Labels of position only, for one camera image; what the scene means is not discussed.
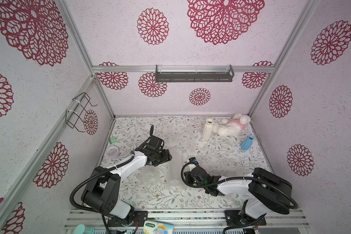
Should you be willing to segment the white cream vase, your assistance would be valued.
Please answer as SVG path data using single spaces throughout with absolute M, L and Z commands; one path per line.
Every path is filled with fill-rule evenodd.
M 204 124 L 203 127 L 203 132 L 202 132 L 202 139 L 207 141 L 211 137 L 211 134 L 213 133 L 213 127 L 214 127 L 214 120 L 211 118 L 208 118 Z

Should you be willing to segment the blue vase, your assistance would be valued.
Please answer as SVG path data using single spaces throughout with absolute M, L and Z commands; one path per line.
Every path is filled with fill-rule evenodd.
M 242 143 L 241 143 L 241 149 L 243 151 L 248 151 L 251 149 L 253 141 L 255 137 L 253 135 L 249 135 Z

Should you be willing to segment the bubble wrap sheet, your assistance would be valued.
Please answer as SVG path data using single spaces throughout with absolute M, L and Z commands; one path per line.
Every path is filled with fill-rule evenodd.
M 160 170 L 152 165 L 146 165 L 140 170 L 141 182 L 144 186 L 157 184 L 160 180 Z

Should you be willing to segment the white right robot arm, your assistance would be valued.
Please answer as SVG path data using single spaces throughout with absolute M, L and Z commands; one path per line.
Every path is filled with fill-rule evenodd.
M 240 212 L 244 218 L 258 219 L 269 212 L 288 215 L 290 210 L 299 208 L 292 198 L 292 184 L 263 168 L 254 168 L 247 176 L 212 176 L 199 165 L 196 158 L 190 158 L 183 165 L 180 175 L 186 186 L 204 189 L 206 194 L 213 197 L 245 192 L 251 194 L 253 198 L 244 202 Z

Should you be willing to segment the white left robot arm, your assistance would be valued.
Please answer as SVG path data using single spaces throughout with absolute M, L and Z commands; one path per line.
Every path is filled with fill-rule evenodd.
M 118 165 L 110 168 L 96 167 L 89 178 L 73 189 L 69 202 L 81 210 L 131 222 L 135 209 L 119 199 L 121 182 L 142 167 L 156 167 L 171 160 L 170 151 L 164 149 L 164 141 L 150 136 Z

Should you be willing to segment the green small box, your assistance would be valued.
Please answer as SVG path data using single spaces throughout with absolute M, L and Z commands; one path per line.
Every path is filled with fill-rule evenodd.
M 110 143 L 110 144 L 115 144 L 115 143 L 117 143 L 117 138 L 116 137 L 109 137 L 109 139 L 108 139 L 108 142 Z

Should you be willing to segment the white plush dog pink shirt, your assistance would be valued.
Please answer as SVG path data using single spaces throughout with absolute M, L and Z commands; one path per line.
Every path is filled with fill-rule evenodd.
M 240 136 L 251 122 L 251 118 L 244 114 L 235 114 L 232 119 L 223 119 L 221 124 L 214 123 L 212 132 L 219 136 Z

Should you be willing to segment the tissue pack with cartoon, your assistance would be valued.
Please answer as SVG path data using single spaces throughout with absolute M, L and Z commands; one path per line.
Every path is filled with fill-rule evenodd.
M 147 220 L 143 225 L 144 234 L 173 234 L 174 226 L 168 223 Z

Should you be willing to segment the teal bottle cap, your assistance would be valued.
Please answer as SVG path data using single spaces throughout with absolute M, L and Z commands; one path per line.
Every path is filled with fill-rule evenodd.
M 92 226 L 86 226 L 84 224 L 78 225 L 75 230 L 74 234 L 94 234 L 95 229 Z

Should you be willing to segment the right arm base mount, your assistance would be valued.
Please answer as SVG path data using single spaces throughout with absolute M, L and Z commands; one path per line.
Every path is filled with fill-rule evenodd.
M 224 211 L 225 219 L 228 227 L 245 228 L 258 224 L 266 214 L 253 218 L 246 214 L 246 207 L 249 200 L 244 201 L 241 210 L 226 210 Z

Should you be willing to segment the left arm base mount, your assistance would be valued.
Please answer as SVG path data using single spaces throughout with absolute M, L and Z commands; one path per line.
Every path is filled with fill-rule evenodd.
M 120 218 L 116 215 L 108 220 L 108 227 L 143 227 L 144 222 L 148 219 L 148 211 L 130 211 L 126 218 Z

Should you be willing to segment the black wall shelf rack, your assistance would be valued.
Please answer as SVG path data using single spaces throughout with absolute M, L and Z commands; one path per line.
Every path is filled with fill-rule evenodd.
M 155 78 L 160 83 L 191 83 L 191 82 L 232 82 L 235 76 L 234 70 L 229 65 L 224 72 L 163 72 L 156 65 Z

